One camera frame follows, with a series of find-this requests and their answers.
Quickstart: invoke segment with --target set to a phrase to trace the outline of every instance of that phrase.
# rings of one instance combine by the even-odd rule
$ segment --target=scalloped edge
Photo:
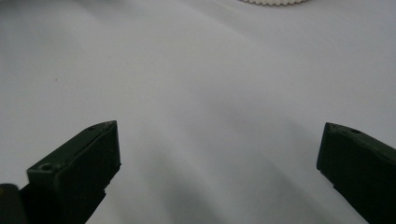
[[[257,5],[280,6],[280,5],[291,5],[295,3],[301,3],[305,0],[242,0],[242,1]]]

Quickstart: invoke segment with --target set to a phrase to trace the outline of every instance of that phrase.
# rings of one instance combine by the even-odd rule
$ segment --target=white fabric
[[[326,121],[396,147],[396,2],[0,2],[0,181],[119,123],[89,223],[364,219],[316,169]]]

